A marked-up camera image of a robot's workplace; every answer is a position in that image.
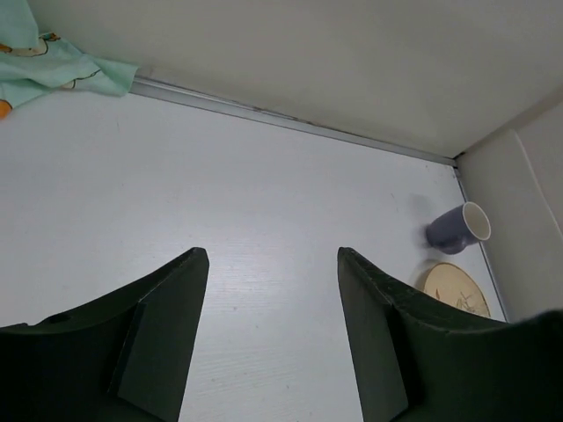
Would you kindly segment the mint green cartoon cloth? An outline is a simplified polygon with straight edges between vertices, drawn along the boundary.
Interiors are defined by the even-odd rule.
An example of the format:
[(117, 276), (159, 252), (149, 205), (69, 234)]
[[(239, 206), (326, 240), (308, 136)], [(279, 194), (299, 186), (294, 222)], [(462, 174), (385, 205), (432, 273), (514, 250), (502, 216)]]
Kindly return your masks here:
[(1, 117), (55, 91), (122, 97), (137, 67), (88, 55), (56, 33), (41, 33), (26, 1), (1, 2)]

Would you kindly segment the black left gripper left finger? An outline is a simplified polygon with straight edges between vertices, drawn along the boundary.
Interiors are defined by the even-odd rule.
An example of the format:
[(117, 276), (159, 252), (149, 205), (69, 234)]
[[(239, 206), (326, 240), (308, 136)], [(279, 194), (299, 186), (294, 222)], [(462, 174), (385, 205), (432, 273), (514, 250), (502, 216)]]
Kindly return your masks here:
[(193, 248), (38, 324), (1, 330), (4, 421), (179, 419), (208, 280)]

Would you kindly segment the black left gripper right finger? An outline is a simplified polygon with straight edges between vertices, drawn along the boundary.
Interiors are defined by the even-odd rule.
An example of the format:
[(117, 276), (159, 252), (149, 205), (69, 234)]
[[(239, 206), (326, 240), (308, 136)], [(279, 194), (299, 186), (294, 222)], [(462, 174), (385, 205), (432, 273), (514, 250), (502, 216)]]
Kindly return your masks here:
[(562, 314), (503, 323), (338, 251), (338, 283), (367, 421), (559, 421)]

